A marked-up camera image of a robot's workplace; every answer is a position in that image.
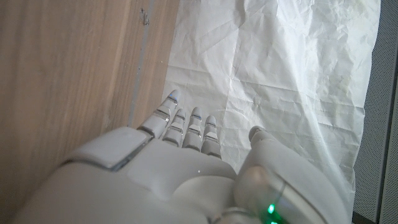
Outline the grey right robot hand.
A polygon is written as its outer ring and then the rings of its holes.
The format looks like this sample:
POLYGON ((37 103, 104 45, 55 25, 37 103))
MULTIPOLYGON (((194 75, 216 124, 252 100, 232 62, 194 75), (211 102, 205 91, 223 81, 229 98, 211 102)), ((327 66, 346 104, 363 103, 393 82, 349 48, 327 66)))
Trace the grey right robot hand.
POLYGON ((265 129, 235 171, 222 160, 216 119, 178 108, 172 91, 136 129, 73 151, 14 223, 349 223, 319 169, 265 129))

